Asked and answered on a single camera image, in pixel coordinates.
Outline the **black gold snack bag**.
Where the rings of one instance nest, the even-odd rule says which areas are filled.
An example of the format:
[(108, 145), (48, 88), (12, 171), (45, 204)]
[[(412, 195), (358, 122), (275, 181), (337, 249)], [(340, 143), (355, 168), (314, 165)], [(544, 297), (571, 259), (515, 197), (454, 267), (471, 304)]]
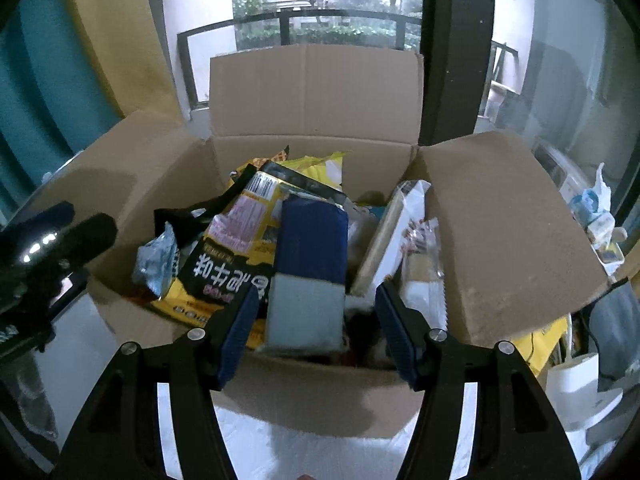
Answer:
[(250, 183), (257, 168), (248, 164), (230, 188), (221, 195), (204, 200), (186, 208), (158, 208), (153, 212), (154, 236), (165, 232), (166, 224), (171, 226), (179, 249), (186, 248), (198, 240), (216, 214), (222, 214)]

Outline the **yellow black pink snack bag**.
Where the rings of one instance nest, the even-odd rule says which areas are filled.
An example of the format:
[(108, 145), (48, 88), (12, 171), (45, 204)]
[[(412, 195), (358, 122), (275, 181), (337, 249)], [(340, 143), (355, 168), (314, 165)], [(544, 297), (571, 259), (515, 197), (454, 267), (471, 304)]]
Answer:
[(152, 307), (193, 327), (230, 304), (246, 284), (254, 285), (259, 310), (248, 348), (265, 341), (265, 324), (273, 261), (283, 201), (293, 192), (344, 204), (343, 190), (331, 188), (276, 162), (265, 162), (241, 195), (216, 214), (198, 240), (179, 249), (178, 273), (163, 298), (152, 292)]

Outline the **black balcony railing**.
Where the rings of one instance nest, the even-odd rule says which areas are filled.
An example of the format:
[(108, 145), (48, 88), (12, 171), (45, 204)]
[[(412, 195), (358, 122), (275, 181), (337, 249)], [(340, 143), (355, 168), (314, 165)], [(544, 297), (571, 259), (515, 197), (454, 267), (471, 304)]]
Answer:
[(186, 96), (192, 110), (208, 105), (204, 56), (291, 44), (346, 44), (422, 52), (422, 20), (415, 15), (355, 9), (286, 8), (201, 25), (177, 36)]

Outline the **white air conditioner unit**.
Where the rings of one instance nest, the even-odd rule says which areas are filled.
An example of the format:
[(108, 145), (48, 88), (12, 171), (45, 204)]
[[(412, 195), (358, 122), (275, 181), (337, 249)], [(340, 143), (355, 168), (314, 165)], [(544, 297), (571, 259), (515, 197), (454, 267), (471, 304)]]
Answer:
[(562, 151), (548, 141), (537, 139), (532, 153), (559, 190), (565, 203), (582, 194), (591, 183), (584, 172)]

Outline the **yellow curtain left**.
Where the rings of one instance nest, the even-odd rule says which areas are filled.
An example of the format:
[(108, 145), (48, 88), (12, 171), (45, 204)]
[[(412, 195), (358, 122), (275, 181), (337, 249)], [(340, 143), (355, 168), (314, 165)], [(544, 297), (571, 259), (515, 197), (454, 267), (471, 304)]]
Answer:
[(126, 117), (137, 110), (182, 121), (149, 0), (67, 0), (107, 99)]

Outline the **white lamp base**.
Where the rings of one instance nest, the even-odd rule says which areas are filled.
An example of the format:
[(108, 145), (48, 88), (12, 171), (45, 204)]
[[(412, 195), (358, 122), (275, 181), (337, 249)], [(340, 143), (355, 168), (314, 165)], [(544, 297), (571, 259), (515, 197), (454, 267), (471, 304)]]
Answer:
[(597, 353), (587, 353), (548, 369), (546, 395), (566, 432), (596, 426), (620, 404), (624, 390), (600, 391), (599, 377)]

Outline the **open cardboard box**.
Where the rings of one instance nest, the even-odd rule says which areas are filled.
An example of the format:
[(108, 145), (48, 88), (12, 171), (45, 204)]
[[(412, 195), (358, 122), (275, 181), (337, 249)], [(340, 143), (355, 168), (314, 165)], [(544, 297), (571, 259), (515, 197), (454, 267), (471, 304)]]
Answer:
[(288, 428), (397, 434), (422, 396), (400, 368), (342, 363), (348, 308), (372, 313), (408, 249), (438, 223), (446, 331), (480, 347), (575, 312), (608, 280), (548, 174), (513, 133), (422, 148), (419, 55), (289, 46), (214, 58), (212, 131), (138, 110), (21, 209), (108, 214), (90, 263), (93, 316), (155, 349), (218, 324), (244, 292), (256, 318), (215, 400)]

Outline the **white plastic basket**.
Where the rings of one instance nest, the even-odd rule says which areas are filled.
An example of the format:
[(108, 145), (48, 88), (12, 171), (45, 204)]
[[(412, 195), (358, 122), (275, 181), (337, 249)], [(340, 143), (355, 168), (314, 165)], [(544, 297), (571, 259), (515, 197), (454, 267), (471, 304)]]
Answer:
[(604, 212), (586, 227), (586, 233), (606, 275), (613, 276), (625, 262), (620, 244), (627, 239), (627, 231), (615, 225), (612, 214)]

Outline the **teal curtain left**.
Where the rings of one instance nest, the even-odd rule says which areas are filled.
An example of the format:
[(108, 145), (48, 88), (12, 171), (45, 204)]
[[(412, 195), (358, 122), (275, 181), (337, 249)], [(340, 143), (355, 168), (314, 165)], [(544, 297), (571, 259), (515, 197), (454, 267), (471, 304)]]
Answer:
[(1, 219), (116, 125), (68, 0), (21, 0), (1, 26)]

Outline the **clear bag of cookies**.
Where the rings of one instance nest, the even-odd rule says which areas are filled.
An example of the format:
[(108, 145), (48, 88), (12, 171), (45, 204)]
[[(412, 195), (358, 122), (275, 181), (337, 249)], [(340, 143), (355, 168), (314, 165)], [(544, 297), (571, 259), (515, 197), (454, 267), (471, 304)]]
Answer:
[(400, 298), (431, 328), (448, 330), (445, 272), (437, 218), (411, 222), (402, 243)]

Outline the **grey white label snack bag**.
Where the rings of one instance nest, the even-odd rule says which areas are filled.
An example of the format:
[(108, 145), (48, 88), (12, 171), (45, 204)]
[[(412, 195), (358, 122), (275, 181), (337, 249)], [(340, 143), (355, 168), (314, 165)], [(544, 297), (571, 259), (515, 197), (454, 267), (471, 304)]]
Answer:
[(145, 286), (157, 298), (163, 298), (178, 273), (180, 252), (175, 232), (166, 222), (164, 232), (137, 250), (131, 278), (134, 284)]

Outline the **grey pouch bag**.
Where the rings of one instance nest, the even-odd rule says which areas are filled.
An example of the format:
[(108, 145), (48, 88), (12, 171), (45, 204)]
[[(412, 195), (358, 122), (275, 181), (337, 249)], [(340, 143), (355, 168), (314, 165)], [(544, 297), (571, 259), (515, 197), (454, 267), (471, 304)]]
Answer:
[(639, 300), (631, 282), (623, 280), (582, 311), (589, 335), (589, 352), (599, 356), (602, 387), (623, 378), (639, 363)]

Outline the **black window frame post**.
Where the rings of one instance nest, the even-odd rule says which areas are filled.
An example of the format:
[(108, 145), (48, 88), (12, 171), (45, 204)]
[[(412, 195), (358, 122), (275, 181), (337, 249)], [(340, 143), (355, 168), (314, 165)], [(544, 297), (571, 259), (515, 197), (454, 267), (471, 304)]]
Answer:
[(420, 144), (473, 132), (488, 70), (494, 12), (495, 0), (423, 0)]

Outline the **clear bread snack bag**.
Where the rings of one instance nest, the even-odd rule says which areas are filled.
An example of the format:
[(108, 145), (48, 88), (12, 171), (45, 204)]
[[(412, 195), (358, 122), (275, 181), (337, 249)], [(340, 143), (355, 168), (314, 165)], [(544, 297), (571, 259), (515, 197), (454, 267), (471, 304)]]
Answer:
[(431, 186), (425, 180), (398, 185), (352, 282), (350, 296), (373, 301), (378, 285), (395, 275), (410, 228), (426, 217), (426, 194)]

